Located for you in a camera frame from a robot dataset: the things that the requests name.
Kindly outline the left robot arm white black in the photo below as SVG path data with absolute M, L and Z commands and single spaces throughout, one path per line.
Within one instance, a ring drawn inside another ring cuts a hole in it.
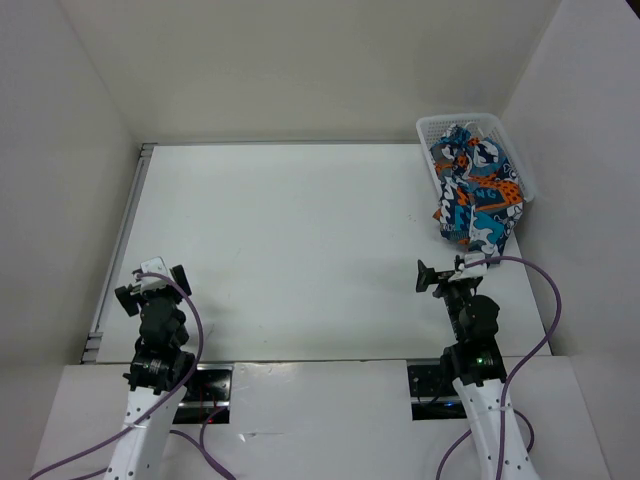
M 107 479 L 154 479 L 181 400 L 200 385 L 192 369 L 195 357 L 182 347 L 189 334 L 180 302 L 191 295 L 184 268 L 166 266 L 155 257 L 133 272 L 135 282 L 116 289 L 116 298 L 133 317 L 140 317 L 134 357 L 123 377 L 129 392 L 122 426 Z

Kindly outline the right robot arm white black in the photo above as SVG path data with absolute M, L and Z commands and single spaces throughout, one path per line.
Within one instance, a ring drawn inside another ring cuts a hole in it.
M 520 415 L 504 389 L 507 371 L 496 341 L 500 307 L 477 292 L 481 281 L 417 262 L 416 291 L 435 288 L 433 296 L 444 301 L 455 336 L 441 356 L 439 382 L 461 401 L 469 422 L 465 436 L 474 441 L 482 479 L 537 479 Z

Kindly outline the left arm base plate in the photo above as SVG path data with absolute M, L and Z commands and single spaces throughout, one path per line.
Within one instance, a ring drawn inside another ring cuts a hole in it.
M 179 403 L 174 425 L 228 424 L 233 366 L 202 364 L 187 382 L 187 393 Z

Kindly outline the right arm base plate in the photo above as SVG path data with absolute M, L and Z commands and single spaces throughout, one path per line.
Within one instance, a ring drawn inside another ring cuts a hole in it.
M 408 362 L 407 377 L 414 421 L 466 418 L 459 396 L 439 362 Z

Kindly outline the colourful patterned shorts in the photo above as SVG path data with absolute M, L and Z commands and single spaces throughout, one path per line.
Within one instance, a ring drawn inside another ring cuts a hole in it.
M 497 172 L 481 169 L 471 174 L 464 142 L 460 136 L 456 142 L 432 148 L 434 156 L 440 155 L 443 171 L 442 195 L 433 218 L 445 240 L 470 253 L 497 257 L 503 254 L 523 214 L 524 201 L 519 185 L 503 177 L 507 171 L 504 160 L 497 165 Z

